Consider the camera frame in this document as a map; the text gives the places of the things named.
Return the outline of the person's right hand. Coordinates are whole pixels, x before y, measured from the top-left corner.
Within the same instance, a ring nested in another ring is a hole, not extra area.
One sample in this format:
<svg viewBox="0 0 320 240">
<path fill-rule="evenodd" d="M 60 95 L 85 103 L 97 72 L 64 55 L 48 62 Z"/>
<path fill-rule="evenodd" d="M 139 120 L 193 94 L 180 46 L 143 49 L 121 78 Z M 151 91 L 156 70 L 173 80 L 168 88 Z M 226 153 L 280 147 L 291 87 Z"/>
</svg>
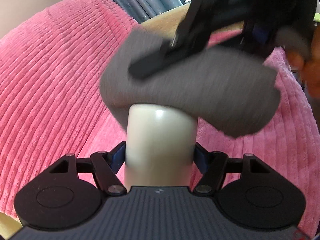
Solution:
<svg viewBox="0 0 320 240">
<path fill-rule="evenodd" d="M 311 97 L 318 98 L 319 91 L 319 61 L 320 61 L 320 39 L 319 39 L 319 24 L 317 25 L 313 40 L 311 43 L 311 57 L 306 60 L 299 52 L 294 50 L 286 50 L 286 57 L 289 64 L 298 69 L 300 77 L 305 82 L 308 92 Z"/>
</svg>

